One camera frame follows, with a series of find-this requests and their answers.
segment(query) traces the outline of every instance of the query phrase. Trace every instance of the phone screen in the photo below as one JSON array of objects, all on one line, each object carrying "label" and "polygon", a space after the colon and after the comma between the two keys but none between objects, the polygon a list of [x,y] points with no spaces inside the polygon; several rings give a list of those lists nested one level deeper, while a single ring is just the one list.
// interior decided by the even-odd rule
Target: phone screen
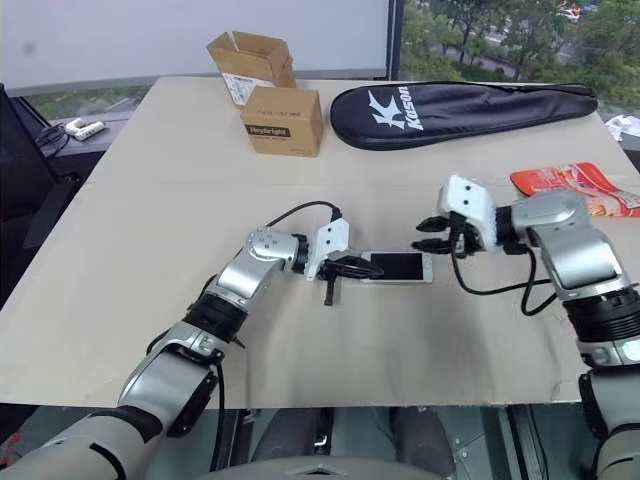
[{"label": "phone screen", "polygon": [[371,263],[384,270],[376,280],[422,280],[421,253],[372,253]]}]

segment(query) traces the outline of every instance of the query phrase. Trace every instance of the cardboard box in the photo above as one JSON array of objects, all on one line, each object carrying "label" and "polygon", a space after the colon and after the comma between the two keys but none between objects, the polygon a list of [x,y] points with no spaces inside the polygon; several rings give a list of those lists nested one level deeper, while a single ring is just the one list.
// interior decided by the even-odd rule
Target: cardboard box
[{"label": "cardboard box", "polygon": [[242,121],[258,153],[318,156],[323,124],[317,90],[256,87]]},{"label": "cardboard box", "polygon": [[295,88],[293,60],[286,42],[250,33],[223,33],[207,45],[227,84],[233,103],[242,108],[257,86]]}]

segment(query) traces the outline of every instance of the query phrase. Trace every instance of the beige table surface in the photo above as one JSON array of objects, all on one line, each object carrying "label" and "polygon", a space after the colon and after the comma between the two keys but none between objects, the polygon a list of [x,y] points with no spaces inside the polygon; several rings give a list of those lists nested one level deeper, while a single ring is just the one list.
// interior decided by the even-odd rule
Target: beige table surface
[{"label": "beige table surface", "polygon": [[[356,82],[301,82],[331,100]],[[0,312],[0,401],[113,405],[157,333],[246,234],[308,200],[338,204],[355,249],[402,247],[452,173],[517,198],[514,170],[591,161],[640,193],[640,176],[597,117],[401,152],[366,152],[326,125],[318,158],[253,153],[220,80],[162,79],[105,154]],[[282,229],[312,234],[314,208]],[[634,279],[640,222],[596,219]],[[522,281],[525,258],[478,254],[469,284]],[[473,297],[445,257],[435,281],[370,286],[274,282],[224,362],[230,408],[574,401],[585,370],[562,307],[523,317],[519,293]],[[533,300],[549,293],[540,287]]]}]

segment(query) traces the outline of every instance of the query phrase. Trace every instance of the whiteboard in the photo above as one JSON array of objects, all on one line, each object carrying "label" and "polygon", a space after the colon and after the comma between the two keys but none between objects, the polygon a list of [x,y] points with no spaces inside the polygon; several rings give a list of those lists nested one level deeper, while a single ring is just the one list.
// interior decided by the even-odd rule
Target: whiteboard
[{"label": "whiteboard", "polygon": [[307,76],[381,76],[388,9],[388,0],[5,0],[0,72],[11,95],[211,75],[205,46],[236,30],[282,38]]}]

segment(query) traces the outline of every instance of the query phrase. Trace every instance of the white phone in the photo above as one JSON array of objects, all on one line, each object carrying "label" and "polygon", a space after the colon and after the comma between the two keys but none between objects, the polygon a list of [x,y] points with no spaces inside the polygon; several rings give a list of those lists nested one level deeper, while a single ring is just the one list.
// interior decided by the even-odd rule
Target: white phone
[{"label": "white phone", "polygon": [[405,251],[363,252],[362,258],[379,266],[384,274],[378,278],[362,279],[365,283],[430,283],[433,282],[431,255]]}]

